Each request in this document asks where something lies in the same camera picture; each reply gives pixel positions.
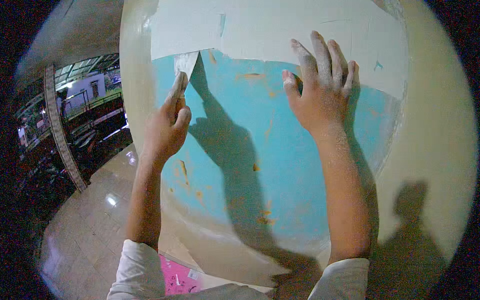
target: hand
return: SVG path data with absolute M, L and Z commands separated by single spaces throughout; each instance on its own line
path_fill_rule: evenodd
M 312 31 L 310 38 L 316 59 L 297 40 L 291 41 L 303 75 L 302 95 L 292 72 L 283 70 L 282 79 L 290 108 L 300 124 L 318 140 L 344 132 L 356 63 L 351 60 L 347 65 L 334 40 L 326 45 L 316 31 Z
M 185 105 L 187 84 L 187 74 L 180 72 L 165 103 L 147 121 L 142 156 L 164 164 L 183 146 L 192 119 L 190 107 Z

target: tiled floor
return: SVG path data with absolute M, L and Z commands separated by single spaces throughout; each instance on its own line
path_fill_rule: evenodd
M 131 144 L 91 177 L 85 192 L 75 192 L 47 226 L 38 268 L 59 298 L 106 298 L 120 260 L 137 159 Z M 169 245 L 169 258 L 200 270 L 175 236 L 165 232 L 160 240 Z M 203 273 L 199 281 L 202 289 L 230 282 Z

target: finger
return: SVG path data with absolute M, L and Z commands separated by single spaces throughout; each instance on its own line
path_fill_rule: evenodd
M 190 124 L 190 120 L 192 119 L 192 112 L 190 111 L 190 107 L 185 106 L 179 111 L 179 116 L 175 125 L 173 127 L 178 130 L 187 131 L 188 126 Z
M 293 73 L 288 70 L 282 71 L 282 80 L 288 102 L 290 103 L 290 106 L 292 106 L 300 99 L 297 81 L 295 80 Z
M 177 100 L 177 103 L 175 105 L 175 113 L 178 114 L 180 112 L 180 109 L 185 107 L 185 95 L 180 95 L 180 97 Z
M 348 62 L 347 81 L 345 82 L 345 85 L 343 86 L 343 89 L 342 89 L 343 97 L 350 96 L 350 93 L 352 92 L 353 77 L 355 75 L 356 64 L 357 63 L 354 60 L 351 60 Z
M 328 52 L 327 45 L 324 38 L 317 32 L 312 31 L 310 34 L 312 40 L 313 51 L 317 59 L 318 75 L 320 83 L 323 85 L 330 85 L 332 82 L 332 71 L 330 67 L 330 53 Z
M 291 40 L 291 46 L 299 59 L 304 84 L 310 87 L 317 85 L 319 82 L 315 57 L 295 39 Z
M 168 93 L 167 98 L 165 99 L 165 104 L 167 105 L 167 112 L 173 114 L 175 112 L 175 107 L 180 95 L 182 95 L 186 88 L 185 77 L 187 74 L 185 72 L 179 72 L 175 81 L 173 83 L 172 89 Z
M 340 47 L 334 40 L 329 40 L 327 43 L 330 57 L 332 58 L 332 78 L 333 85 L 339 89 L 342 87 L 343 73 L 347 69 L 347 62 L 340 52 Z

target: floor tile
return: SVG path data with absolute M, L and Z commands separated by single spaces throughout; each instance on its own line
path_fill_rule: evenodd
M 112 284 L 116 280 L 119 261 L 120 255 L 116 255 L 112 251 L 106 250 L 94 264 L 94 268 L 107 282 Z

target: forearm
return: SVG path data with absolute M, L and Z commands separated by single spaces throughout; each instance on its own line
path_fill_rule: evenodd
M 161 228 L 160 174 L 164 161 L 148 155 L 140 157 L 133 183 L 127 238 L 145 243 L 158 251 Z
M 343 129 L 314 137 L 325 178 L 330 262 L 368 257 L 370 225 L 357 166 Z

